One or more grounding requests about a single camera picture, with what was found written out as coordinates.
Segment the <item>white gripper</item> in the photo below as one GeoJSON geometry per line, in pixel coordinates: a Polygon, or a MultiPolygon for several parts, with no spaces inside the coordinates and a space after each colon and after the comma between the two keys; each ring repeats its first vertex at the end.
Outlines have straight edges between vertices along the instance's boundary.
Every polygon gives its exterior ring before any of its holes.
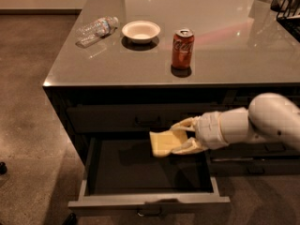
{"type": "Polygon", "coordinates": [[[220,112],[206,112],[201,116],[189,117],[171,126],[171,130],[195,131],[196,138],[189,138],[172,150],[175,155],[189,155],[217,150],[229,144],[223,138],[220,112]]]}

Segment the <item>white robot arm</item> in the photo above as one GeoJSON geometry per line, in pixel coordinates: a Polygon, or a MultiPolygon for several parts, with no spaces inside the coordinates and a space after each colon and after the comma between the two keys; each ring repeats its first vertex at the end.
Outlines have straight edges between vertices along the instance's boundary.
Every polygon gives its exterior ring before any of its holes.
{"type": "Polygon", "coordinates": [[[300,109],[289,99],[264,93],[251,100],[248,108],[206,112],[173,125],[171,130],[193,131],[172,150],[173,154],[195,154],[235,143],[282,142],[300,149],[300,109]]]}

